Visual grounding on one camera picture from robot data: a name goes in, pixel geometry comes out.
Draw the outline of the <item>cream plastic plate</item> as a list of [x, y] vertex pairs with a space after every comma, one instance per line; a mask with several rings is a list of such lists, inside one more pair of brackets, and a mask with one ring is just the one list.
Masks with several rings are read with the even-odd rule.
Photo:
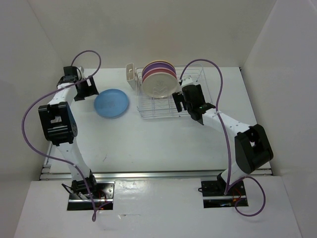
[[178, 89], [177, 79], [169, 73], [153, 73], [143, 79], [142, 90], [152, 98], [162, 99], [171, 96]]

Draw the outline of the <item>blue plastic plate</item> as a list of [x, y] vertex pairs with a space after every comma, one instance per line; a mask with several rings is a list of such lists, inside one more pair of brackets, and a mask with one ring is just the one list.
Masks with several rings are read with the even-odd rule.
[[129, 104], [129, 98], [122, 90], [107, 89], [95, 98], [94, 109], [99, 116], [113, 119], [124, 114]]

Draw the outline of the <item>pink plastic plate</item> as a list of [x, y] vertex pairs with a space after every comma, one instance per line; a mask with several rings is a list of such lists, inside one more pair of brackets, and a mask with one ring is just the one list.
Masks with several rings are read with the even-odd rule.
[[174, 78], [177, 78], [176, 73], [174, 71], [170, 70], [170, 69], [167, 69], [167, 68], [155, 68], [155, 69], [152, 69], [152, 70], [149, 70], [148, 72], [146, 72], [143, 75], [142, 80], [145, 80], [147, 77], [149, 77], [150, 75], [155, 74], [155, 73], [167, 73], [167, 74], [172, 75]]

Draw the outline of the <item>purple plastic plate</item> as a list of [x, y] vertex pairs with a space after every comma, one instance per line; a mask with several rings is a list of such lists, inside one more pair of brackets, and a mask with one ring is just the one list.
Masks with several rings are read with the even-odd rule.
[[152, 69], [155, 69], [155, 68], [167, 68], [167, 69], [170, 69], [170, 70], [176, 72], [175, 67], [172, 67], [172, 66], [170, 66], [168, 64], [165, 64], [165, 63], [154, 63], [154, 64], [151, 64], [151, 65], [149, 65], [147, 67], [144, 67], [144, 69], [142, 71], [142, 75], [144, 75], [149, 70], [152, 70]]

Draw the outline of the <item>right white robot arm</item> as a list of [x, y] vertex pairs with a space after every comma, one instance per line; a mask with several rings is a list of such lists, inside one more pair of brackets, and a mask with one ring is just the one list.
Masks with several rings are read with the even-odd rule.
[[224, 133], [228, 149], [228, 168], [217, 176], [217, 190], [223, 195], [237, 181], [273, 159], [273, 151], [263, 126], [242, 123], [216, 106], [207, 103], [200, 85], [188, 85], [172, 94], [179, 112], [186, 110], [191, 119]]

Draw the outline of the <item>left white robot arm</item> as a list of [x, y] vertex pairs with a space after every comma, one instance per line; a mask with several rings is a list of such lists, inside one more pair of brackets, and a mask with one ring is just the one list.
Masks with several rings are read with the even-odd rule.
[[99, 95], [93, 78], [78, 85], [71, 86], [83, 79], [84, 69], [76, 66], [63, 68], [64, 76], [57, 83], [57, 92], [50, 102], [39, 106], [38, 113], [46, 140], [60, 151], [64, 160], [70, 162], [71, 187], [65, 189], [70, 193], [83, 194], [93, 198], [98, 193], [98, 185], [91, 169], [86, 165], [79, 150], [76, 137], [78, 127], [71, 111], [73, 101]]

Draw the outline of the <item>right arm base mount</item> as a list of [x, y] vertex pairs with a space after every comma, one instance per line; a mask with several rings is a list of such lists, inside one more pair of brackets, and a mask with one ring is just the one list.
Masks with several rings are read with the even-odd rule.
[[210, 199], [229, 199], [239, 200], [246, 198], [245, 186], [242, 181], [232, 186], [228, 193], [224, 194], [225, 187], [215, 180], [201, 181], [201, 187], [198, 188], [198, 192], [202, 193], [204, 198]]

